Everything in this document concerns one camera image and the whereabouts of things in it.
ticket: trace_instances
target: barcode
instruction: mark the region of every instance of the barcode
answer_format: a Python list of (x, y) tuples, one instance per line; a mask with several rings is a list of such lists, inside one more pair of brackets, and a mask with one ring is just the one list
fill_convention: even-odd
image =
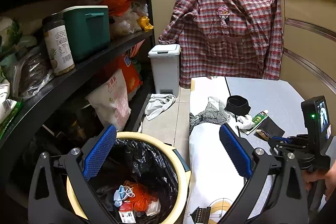
[(11, 101), (10, 100), (4, 100), (2, 102), (3, 108), (5, 109), (5, 112), (7, 112), (8, 110), (10, 110), (11, 108)]
[(68, 55), (65, 55), (65, 57), (62, 57), (62, 59), (63, 59), (63, 63), (68, 62), (69, 60), (72, 59), (71, 53), (69, 53)]

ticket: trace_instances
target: human hand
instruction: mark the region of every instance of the human hand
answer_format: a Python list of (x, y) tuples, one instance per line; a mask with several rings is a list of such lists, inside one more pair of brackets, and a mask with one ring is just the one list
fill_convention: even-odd
[(324, 179), (325, 180), (325, 200), (328, 200), (331, 194), (333, 193), (336, 186), (336, 161), (330, 170), (322, 170), (318, 169), (312, 173), (308, 173), (308, 171), (304, 170), (302, 172), (302, 177), (304, 182), (306, 183), (306, 190), (311, 189), (311, 182)]

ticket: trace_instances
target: plaid shirt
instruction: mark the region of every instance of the plaid shirt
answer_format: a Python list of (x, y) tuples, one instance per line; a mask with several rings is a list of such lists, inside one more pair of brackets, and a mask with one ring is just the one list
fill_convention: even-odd
[(283, 52), (279, 0), (176, 0), (160, 44), (181, 45), (180, 85), (192, 77), (277, 80)]

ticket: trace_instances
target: green plastic container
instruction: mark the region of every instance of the green plastic container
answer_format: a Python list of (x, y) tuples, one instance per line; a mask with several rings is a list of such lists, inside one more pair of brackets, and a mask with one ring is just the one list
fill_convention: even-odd
[(73, 61), (78, 63), (110, 44), (105, 5), (74, 6), (61, 11)]

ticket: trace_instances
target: white pedal trash bin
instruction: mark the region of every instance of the white pedal trash bin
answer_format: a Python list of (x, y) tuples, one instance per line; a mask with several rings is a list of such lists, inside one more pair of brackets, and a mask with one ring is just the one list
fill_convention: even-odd
[(180, 52), (179, 44), (156, 45), (149, 51), (156, 93), (179, 95)]

